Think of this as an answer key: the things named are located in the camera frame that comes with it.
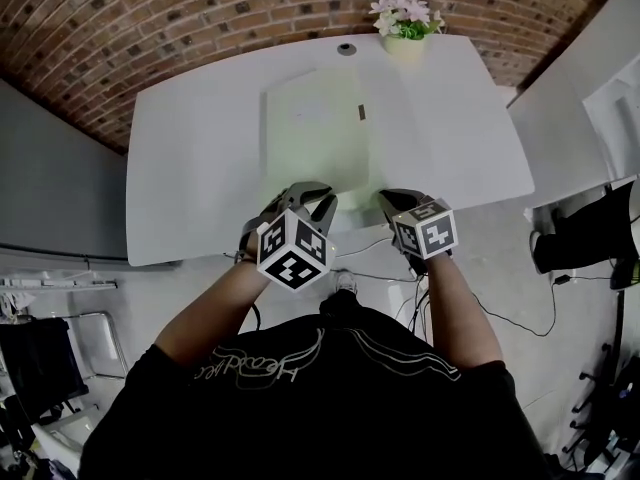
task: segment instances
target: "brick wall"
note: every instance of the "brick wall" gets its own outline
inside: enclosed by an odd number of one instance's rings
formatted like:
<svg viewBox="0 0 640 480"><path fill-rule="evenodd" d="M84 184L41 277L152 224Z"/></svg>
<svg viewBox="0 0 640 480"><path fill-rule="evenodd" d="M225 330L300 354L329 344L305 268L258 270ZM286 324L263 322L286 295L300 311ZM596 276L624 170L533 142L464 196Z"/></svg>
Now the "brick wall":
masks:
<svg viewBox="0 0 640 480"><path fill-rule="evenodd" d="M121 152L136 94L203 64L373 31L373 0L0 0L3 76ZM601 0L428 0L469 36L496 83L519 85Z"/></svg>

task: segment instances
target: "chair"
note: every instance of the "chair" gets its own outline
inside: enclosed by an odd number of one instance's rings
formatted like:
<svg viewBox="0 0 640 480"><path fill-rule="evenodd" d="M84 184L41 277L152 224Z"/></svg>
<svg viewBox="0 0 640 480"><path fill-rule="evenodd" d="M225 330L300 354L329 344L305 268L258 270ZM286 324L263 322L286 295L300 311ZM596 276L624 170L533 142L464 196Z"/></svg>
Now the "chair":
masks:
<svg viewBox="0 0 640 480"><path fill-rule="evenodd" d="M91 413L95 413L96 410L97 406L94 405L49 425L43 426L37 423L31 425L35 438L40 443L40 446L42 446L47 457L49 457L50 460L60 461L69 468L76 477L78 476L78 469L80 469L80 456L82 455L84 443L74 441L64 436L60 431L63 427L72 425L82 418L89 416Z"/></svg>
<svg viewBox="0 0 640 480"><path fill-rule="evenodd" d="M39 423L45 412L61 404L75 412L68 401L89 392L83 382L87 379L82 379L78 370L69 341L69 325L65 322L65 319L87 317L106 318L110 338L124 372L123 376L96 373L88 378L124 379L128 368L111 315L106 312L0 325L0 351L4 365L29 423Z"/></svg>

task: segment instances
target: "green leaves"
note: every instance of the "green leaves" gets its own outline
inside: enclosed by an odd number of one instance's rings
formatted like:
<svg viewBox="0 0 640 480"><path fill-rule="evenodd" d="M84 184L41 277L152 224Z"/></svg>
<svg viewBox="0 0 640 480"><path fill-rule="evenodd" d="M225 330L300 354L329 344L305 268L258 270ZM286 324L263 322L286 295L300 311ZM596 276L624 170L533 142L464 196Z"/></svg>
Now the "green leaves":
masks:
<svg viewBox="0 0 640 480"><path fill-rule="evenodd" d="M402 37L404 39L413 39L415 41L419 41L420 39L424 39L425 36L429 34L433 34L437 29L440 21L431 21L429 25L425 25L421 21L398 21L396 25L400 28L400 33L398 37Z"/></svg>

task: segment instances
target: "gray wall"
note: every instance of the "gray wall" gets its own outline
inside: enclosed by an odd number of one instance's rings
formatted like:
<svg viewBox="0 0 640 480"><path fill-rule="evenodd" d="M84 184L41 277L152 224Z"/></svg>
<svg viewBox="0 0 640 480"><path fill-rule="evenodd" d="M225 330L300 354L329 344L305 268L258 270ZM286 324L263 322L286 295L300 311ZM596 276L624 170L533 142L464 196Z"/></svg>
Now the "gray wall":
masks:
<svg viewBox="0 0 640 480"><path fill-rule="evenodd" d="M0 80L0 246L126 258L126 159Z"/></svg>

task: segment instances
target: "floor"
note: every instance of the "floor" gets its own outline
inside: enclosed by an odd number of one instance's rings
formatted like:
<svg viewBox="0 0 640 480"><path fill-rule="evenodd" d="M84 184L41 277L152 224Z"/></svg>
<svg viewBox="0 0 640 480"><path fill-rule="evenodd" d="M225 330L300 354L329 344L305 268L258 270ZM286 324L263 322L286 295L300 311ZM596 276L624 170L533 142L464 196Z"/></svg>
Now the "floor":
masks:
<svg viewBox="0 0 640 480"><path fill-rule="evenodd" d="M454 259L483 305L538 333L547 331L553 321L551 288L549 279L539 276L531 261L528 249L531 223L520 203L513 200L461 210L456 213L456 223L460 245L454 251ZM344 254L388 236L388 229L381 226L337 235L333 240L339 253ZM110 311L127 361L133 365L162 327L230 266L231 260L215 256L185 261L170 272L103 275L103 278L115 277L119 289L73 295L47 294L39 297L31 309L40 316ZM361 254L338 258L334 268L339 267L383 277L410 278L408 265L389 241ZM574 275L608 276L610 270L605 262L581 269ZM408 323L413 314L415 283L362 277L358 282L363 305L375 307L392 317L398 315L398 320ZM271 327L316 312L329 293L328 278L295 296L270 286L257 301L262 325ZM398 313L407 299L411 300ZM578 374L593 367L600 356L601 345L613 336L615 296L608 289L607 281L574 280L556 287L555 299L557 321L545 338L498 318L490 319L507 367L515 378L517 396L525 414L543 448L559 453L573 435L569 427L570 409L588 388L584 381L578 380ZM82 337L77 344L78 354L85 358L82 368L117 374L118 363L106 345L104 328L99 322L80 323L83 327L76 325L74 331L75 336ZM242 329L254 327L254 316L250 313ZM417 334L421 334L421 326L417 328ZM634 336L636 329L640 329L640 325L632 329ZM88 382L91 393L85 402L97 403L102 411L108 408L122 386L121 381L92 379Z"/></svg>

